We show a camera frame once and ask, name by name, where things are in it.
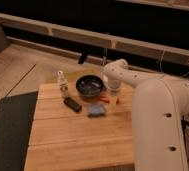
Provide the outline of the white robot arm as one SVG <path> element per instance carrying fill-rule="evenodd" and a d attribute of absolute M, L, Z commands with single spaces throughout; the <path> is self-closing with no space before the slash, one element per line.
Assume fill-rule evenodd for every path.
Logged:
<path fill-rule="evenodd" d="M 132 95 L 135 171 L 189 171 L 181 118 L 189 114 L 189 80 L 132 71 L 124 59 L 103 68 L 107 89 L 126 83 Z"/>

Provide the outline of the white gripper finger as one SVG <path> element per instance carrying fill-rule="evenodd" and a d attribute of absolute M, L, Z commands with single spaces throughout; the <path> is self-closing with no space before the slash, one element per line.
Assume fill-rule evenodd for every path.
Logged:
<path fill-rule="evenodd" d="M 109 104 L 110 105 L 116 105 L 117 104 L 118 97 L 116 95 L 110 95 L 109 96 Z"/>

